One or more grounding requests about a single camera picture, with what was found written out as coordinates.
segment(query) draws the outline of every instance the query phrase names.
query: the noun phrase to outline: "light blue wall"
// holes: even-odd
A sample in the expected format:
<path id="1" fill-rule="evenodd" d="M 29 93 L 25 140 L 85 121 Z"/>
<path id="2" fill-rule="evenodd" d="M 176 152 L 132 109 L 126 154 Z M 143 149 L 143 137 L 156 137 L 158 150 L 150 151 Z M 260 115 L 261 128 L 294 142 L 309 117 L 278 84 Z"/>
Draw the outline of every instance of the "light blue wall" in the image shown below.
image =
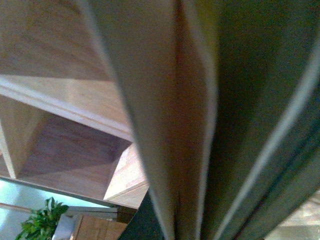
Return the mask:
<path id="1" fill-rule="evenodd" d="M 44 207 L 45 200 L 50 197 L 54 197 L 56 201 L 63 202 L 68 206 L 103 207 L 74 197 L 0 180 L 0 203 L 40 209 Z M 20 223 L 25 221 L 28 216 L 25 213 L 0 208 L 0 240 L 15 240 L 21 231 Z"/>

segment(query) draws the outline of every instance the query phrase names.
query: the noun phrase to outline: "plywood panel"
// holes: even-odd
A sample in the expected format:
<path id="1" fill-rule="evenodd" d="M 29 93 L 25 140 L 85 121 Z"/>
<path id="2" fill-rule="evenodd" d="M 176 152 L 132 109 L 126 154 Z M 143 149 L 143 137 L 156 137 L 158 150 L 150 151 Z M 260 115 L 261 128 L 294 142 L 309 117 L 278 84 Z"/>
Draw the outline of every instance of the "plywood panel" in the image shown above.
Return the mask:
<path id="1" fill-rule="evenodd" d="M 117 240 L 127 224 L 83 216 L 76 240 Z"/>
<path id="2" fill-rule="evenodd" d="M 131 143 L 53 115 L 19 180 L 102 200 L 119 151 Z"/>
<path id="3" fill-rule="evenodd" d="M 111 81 L 0 75 L 0 94 L 132 140 L 122 101 Z"/>
<path id="4" fill-rule="evenodd" d="M 0 144 L 12 178 L 29 157 L 47 116 L 43 110 L 0 95 Z"/>
<path id="5" fill-rule="evenodd" d="M 42 0 L 5 0 L 0 7 L 0 56 L 7 55 L 8 50 L 17 44 L 22 36 L 43 14 L 48 1 Z"/>
<path id="6" fill-rule="evenodd" d="M 136 146 L 132 144 L 122 153 L 104 199 L 114 198 L 145 184 L 147 184 L 147 179 L 142 161 L 139 158 Z"/>
<path id="7" fill-rule="evenodd" d="M 38 2 L 42 2 L 41 13 L 31 7 L 31 1 L 16 3 L 22 6 L 13 7 L 14 11 L 4 18 L 5 21 L 0 21 L 2 28 L 9 29 L 1 32 L 3 38 L 11 40 L 10 47 L 6 44 L 0 55 L 0 73 L 109 81 L 110 77 L 91 46 L 83 16 L 74 1 Z M 15 34 L 10 29 L 15 29 L 15 26 L 24 26 L 18 31 L 18 41 L 11 39 Z"/>
<path id="8" fill-rule="evenodd" d="M 110 203 L 138 209 L 148 189 L 149 185 L 144 184 L 118 196 L 111 197 L 107 201 Z"/>

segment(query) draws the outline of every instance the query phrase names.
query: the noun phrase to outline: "dark green surface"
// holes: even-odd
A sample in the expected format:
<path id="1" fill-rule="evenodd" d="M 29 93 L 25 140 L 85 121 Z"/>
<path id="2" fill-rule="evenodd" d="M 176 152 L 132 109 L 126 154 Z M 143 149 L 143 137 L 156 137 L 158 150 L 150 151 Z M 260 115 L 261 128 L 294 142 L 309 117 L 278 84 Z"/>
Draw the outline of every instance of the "dark green surface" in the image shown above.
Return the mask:
<path id="1" fill-rule="evenodd" d="M 163 233 L 158 223 L 149 193 L 118 240 L 162 240 Z"/>

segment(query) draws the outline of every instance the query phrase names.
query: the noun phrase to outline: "shelf board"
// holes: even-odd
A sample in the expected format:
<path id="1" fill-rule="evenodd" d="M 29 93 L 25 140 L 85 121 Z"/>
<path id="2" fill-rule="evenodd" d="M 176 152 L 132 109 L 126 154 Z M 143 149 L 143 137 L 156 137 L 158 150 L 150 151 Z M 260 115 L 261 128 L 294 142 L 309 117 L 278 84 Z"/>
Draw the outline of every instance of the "shelf board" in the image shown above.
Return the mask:
<path id="1" fill-rule="evenodd" d="M 53 115 L 19 180 L 102 200 L 121 153 L 131 142 Z"/>
<path id="2" fill-rule="evenodd" d="M 0 75 L 0 94 L 132 140 L 120 94 L 112 81 Z"/>

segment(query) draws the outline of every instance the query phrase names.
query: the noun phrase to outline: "potted plant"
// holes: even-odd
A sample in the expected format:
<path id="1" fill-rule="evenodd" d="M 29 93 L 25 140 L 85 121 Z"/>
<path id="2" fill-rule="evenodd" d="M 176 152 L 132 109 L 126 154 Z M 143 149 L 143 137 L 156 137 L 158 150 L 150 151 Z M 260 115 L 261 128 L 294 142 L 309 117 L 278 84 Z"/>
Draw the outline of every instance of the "potted plant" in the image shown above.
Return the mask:
<path id="1" fill-rule="evenodd" d="M 15 240 L 52 240 L 59 219 L 68 208 L 53 197 L 45 200 L 43 209 L 31 210 L 28 220 L 21 223 L 22 232 Z"/>

